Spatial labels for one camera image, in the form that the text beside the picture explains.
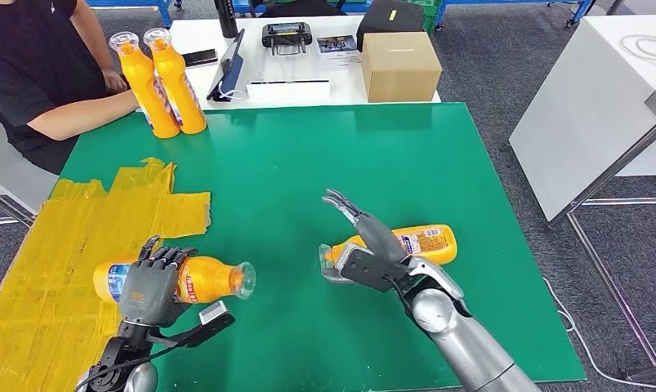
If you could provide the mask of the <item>person's left hand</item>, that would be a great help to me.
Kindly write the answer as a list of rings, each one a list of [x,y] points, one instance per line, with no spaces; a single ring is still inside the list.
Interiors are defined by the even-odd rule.
[[[105,80],[106,89],[109,93],[118,94],[129,89],[127,81],[114,69],[102,68],[101,72]]]

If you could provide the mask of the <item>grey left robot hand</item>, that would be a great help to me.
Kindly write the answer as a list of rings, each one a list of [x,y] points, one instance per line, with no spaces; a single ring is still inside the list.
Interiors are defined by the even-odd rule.
[[[178,278],[192,247],[156,249],[160,237],[149,238],[130,266],[118,301],[124,320],[155,327],[170,327],[190,307],[177,298]]]

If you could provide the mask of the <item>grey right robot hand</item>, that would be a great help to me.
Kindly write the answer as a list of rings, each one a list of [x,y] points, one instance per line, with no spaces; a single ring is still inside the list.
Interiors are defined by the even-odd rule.
[[[388,264],[398,264],[408,257],[391,229],[378,218],[353,204],[335,189],[326,189],[322,197],[325,203],[332,204],[355,227],[365,247],[379,260]]]

